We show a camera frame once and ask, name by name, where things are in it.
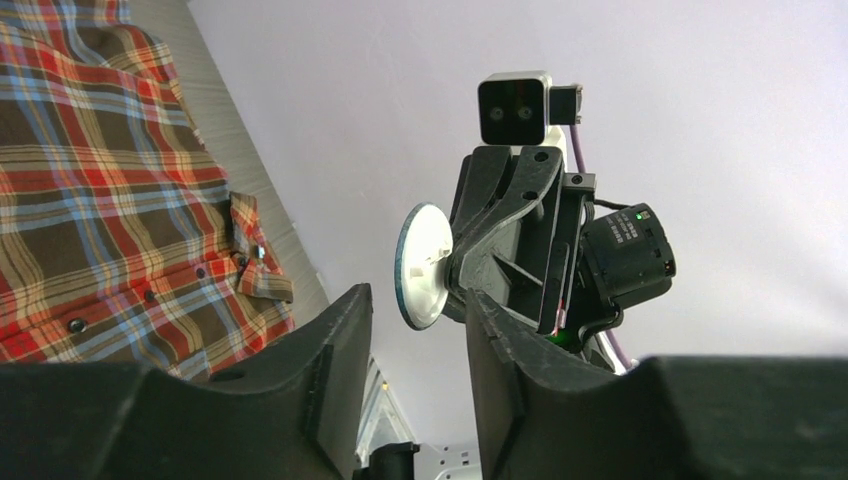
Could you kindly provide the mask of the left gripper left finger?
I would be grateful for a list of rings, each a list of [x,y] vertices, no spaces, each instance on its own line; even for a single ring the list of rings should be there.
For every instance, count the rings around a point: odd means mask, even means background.
[[[140,364],[5,364],[5,479],[349,479],[372,326],[351,287],[201,383]]]

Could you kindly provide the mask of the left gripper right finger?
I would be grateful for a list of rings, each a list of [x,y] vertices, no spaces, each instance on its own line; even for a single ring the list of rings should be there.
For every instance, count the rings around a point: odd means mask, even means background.
[[[843,479],[840,358],[660,356],[617,375],[466,296],[486,479]]]

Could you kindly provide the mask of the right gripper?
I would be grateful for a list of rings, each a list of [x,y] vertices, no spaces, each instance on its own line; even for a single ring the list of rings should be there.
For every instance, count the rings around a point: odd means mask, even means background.
[[[538,334],[557,335],[593,217],[595,177],[567,172],[557,147],[481,146],[464,159],[461,181],[446,316],[464,322],[467,291],[481,291]]]

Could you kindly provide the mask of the white round brooch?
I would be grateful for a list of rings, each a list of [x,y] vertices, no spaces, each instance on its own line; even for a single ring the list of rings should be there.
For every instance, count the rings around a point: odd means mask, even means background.
[[[422,202],[406,217],[394,258],[394,287],[400,314],[413,330],[430,328],[441,316],[449,290],[446,268],[453,234],[444,212]]]

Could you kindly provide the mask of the plaid flannel shirt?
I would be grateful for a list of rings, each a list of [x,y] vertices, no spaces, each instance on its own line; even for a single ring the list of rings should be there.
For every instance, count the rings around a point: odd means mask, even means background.
[[[124,1],[1,5],[1,359],[202,380],[294,328],[293,285]]]

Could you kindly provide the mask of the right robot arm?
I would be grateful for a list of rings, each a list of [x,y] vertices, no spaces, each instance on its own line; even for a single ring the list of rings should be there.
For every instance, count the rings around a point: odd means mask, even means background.
[[[454,251],[445,315],[465,319],[468,291],[571,354],[668,292],[677,266],[644,203],[596,216],[595,178],[570,173],[556,147],[480,146],[462,162],[450,214]]]

